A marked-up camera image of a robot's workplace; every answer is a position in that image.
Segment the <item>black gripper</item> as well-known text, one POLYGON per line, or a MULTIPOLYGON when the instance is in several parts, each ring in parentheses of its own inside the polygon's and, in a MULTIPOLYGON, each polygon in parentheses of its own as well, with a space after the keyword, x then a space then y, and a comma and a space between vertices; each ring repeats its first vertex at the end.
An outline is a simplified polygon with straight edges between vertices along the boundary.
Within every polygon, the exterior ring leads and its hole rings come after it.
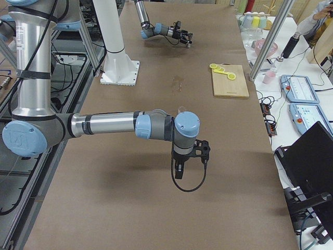
POLYGON ((177 152, 173 152, 172 158, 175 160, 175 179, 182 179, 184 174, 185 162, 188 161, 191 156, 181 155, 177 152))
POLYGON ((191 40, 182 36, 193 36, 193 33, 188 32, 187 30, 181 30, 179 27, 173 27, 172 29, 172 38, 180 40, 182 44, 191 44, 191 40))

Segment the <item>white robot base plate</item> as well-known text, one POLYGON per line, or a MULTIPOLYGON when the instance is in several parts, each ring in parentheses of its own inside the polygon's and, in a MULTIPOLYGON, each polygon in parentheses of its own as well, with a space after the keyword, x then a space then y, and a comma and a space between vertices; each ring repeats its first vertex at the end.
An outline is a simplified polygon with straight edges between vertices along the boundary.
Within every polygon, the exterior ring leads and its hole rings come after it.
POLYGON ((101 84, 127 85, 136 84, 140 62, 131 60, 125 52, 107 53, 101 84))

